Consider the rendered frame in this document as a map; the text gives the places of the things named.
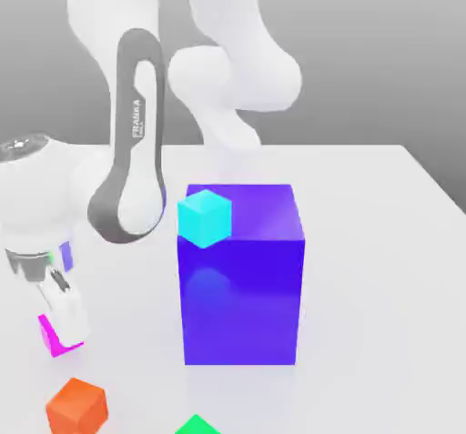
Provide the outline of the small cyan cube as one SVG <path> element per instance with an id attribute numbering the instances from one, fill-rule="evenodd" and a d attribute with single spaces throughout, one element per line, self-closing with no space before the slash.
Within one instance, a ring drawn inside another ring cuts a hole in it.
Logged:
<path id="1" fill-rule="evenodd" d="M 178 234 L 207 248 L 232 234 L 232 202 L 208 189 L 177 202 Z"/>

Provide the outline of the small orange cube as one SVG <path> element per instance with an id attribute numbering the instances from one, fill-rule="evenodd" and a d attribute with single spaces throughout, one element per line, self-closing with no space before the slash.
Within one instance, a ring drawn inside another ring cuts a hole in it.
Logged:
<path id="1" fill-rule="evenodd" d="M 97 434 L 108 420 L 105 391 L 71 378 L 46 403 L 52 434 Z"/>

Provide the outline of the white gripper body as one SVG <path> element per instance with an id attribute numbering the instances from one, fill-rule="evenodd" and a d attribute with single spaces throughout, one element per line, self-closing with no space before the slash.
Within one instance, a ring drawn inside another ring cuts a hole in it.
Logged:
<path id="1" fill-rule="evenodd" d="M 42 282 L 39 286 L 48 308 L 49 319 L 60 343 L 74 346 L 84 342 L 89 335 L 89 324 L 82 297 L 71 284 L 62 290 L 56 283 Z"/>

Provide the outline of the large blue box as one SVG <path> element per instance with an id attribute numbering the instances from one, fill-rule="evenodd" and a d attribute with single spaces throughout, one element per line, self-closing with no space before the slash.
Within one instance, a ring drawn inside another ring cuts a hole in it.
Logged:
<path id="1" fill-rule="evenodd" d="M 296 361 L 305 236 L 289 185 L 190 184 L 232 203 L 232 234 L 200 248 L 177 238 L 188 365 Z"/>

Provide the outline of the small magenta cube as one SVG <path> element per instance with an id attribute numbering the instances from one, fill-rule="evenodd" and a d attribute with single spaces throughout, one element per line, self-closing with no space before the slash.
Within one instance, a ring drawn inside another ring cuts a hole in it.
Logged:
<path id="1" fill-rule="evenodd" d="M 71 347 L 63 346 L 46 315 L 42 314 L 37 318 L 39 321 L 42 339 L 53 358 L 57 358 L 84 345 L 84 342 L 81 341 Z"/>

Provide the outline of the small green cube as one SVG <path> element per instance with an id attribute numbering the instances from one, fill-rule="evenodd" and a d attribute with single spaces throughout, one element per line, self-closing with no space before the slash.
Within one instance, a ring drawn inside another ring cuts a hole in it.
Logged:
<path id="1" fill-rule="evenodd" d="M 195 414 L 176 430 L 175 434 L 220 434 L 220 432 Z"/>

